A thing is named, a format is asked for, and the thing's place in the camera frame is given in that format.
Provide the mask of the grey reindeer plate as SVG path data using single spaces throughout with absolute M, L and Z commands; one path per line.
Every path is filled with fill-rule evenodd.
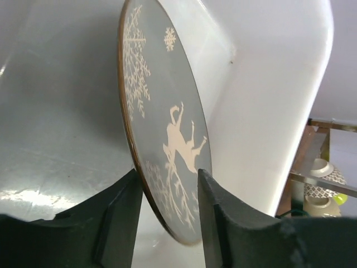
M 197 174 L 212 170 L 208 129 L 185 49 L 159 1 L 125 1 L 118 88 L 135 170 L 157 219 L 183 245 L 201 242 Z

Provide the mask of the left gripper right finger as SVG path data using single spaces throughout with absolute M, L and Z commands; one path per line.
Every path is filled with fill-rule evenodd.
M 198 171 L 206 267 L 356 267 L 356 218 L 278 219 Z

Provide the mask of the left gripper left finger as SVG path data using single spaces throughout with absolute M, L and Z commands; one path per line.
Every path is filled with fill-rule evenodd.
M 1 267 L 131 267 L 142 193 L 131 170 L 53 220 L 1 215 Z

